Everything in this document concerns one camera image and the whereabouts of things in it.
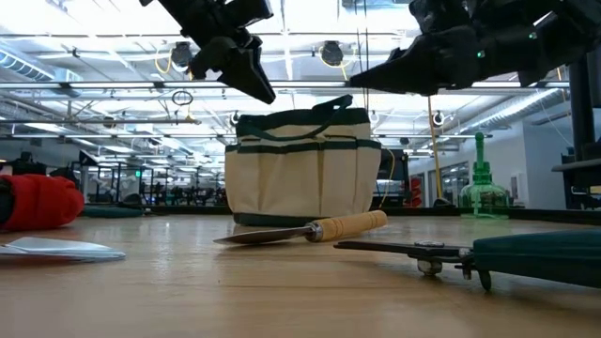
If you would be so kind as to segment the black aluminium table frame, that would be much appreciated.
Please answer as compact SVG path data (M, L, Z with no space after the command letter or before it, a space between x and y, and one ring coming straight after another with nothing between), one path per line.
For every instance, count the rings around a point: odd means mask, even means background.
M111 206L111 205L85 205L85 206ZM137 208L144 214L152 215L231 215L227 206L217 207L194 207L194 206L113 206ZM383 211L389 216L407 217L452 217L464 213L458 207L385 207ZM543 221L551 223L575 223L601 226L601 211L591 210L548 210L529 208L509 208L507 211L509 219L523 221Z

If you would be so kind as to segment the black background equipment box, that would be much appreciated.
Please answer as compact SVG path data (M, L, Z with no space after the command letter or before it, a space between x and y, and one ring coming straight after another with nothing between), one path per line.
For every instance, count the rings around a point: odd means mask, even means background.
M383 148L378 168L378 207L402 207L408 201L408 154L401 149Z

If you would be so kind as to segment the beige green gardening bag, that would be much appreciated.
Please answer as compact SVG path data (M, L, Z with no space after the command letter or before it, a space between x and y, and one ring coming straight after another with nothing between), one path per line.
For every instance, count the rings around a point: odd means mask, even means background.
M381 144L367 111L344 95L309 109L242 115L224 152L226 200L238 224L295 227L372 205Z

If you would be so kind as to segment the red cabinet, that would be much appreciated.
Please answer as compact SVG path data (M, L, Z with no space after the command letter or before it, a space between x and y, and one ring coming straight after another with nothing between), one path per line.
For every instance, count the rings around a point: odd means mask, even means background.
M410 177L409 187L411 193L410 206L414 208L422 207L424 204L423 178L419 175Z

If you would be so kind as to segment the black monitor stand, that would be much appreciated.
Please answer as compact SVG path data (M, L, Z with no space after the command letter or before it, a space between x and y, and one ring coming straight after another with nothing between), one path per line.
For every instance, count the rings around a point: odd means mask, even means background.
M601 134L595 134L595 113L601 114L601 47L568 67L576 161L601 159Z

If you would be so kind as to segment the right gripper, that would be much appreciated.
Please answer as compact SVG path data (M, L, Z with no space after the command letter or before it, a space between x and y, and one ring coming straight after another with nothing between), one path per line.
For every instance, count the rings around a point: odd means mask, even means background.
M407 49L391 50L388 59L348 85L396 94L436 94L443 87L467 87L475 81L478 38L474 15L485 0L413 0L409 11L421 35Z

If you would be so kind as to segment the wide trowel wooden handle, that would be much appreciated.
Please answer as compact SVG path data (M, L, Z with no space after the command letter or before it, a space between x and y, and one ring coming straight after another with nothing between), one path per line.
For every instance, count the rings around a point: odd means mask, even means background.
M126 258L126 254L100 244L56 238L23 237L0 245L0 256L64 258L100 262Z

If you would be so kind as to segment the red black gardening glove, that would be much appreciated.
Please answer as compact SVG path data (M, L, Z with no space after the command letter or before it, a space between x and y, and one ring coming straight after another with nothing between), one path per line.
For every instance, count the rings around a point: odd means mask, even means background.
M57 229L76 219L85 200L64 177L0 175L0 231Z

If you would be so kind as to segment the green spray bottle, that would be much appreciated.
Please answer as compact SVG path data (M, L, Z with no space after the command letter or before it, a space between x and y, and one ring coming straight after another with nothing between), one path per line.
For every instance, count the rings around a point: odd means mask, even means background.
M485 159L485 136L481 132L475 134L475 150L471 184L461 190L459 197L462 216L507 219L509 195L505 188L493 182L490 163Z

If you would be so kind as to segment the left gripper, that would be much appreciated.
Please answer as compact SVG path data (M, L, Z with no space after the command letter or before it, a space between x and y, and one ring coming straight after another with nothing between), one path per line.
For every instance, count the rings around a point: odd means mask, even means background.
M189 63L195 79L211 70L218 81L267 104L276 95L261 67L262 40L247 26L273 16L270 0L158 0L201 50Z

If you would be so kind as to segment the green pruning shears with strap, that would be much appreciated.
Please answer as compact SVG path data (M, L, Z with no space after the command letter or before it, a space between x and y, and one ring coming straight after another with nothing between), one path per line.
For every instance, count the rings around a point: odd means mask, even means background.
M469 247L432 240L412 244L348 240L334 247L404 254L416 260L418 270L426 276L434 276L443 265L452 264L466 280L477 272L486 291L492 288L493 272L601 289L601 230L479 238Z

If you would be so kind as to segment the grey monitor desk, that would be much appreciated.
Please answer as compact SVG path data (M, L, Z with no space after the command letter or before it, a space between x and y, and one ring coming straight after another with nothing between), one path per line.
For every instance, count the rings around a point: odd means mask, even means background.
M561 173L567 209L601 209L601 159L556 165Z

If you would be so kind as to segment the narrow trowel wooden handle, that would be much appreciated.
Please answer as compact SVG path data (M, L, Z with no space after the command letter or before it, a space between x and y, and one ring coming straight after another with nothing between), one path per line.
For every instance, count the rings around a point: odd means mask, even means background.
M332 241L358 236L380 228L388 223L388 216L381 210L361 214L320 219L305 226L287 229L263 230L240 233L226 238L214 239L219 244L253 245L292 238L305 238L310 242Z

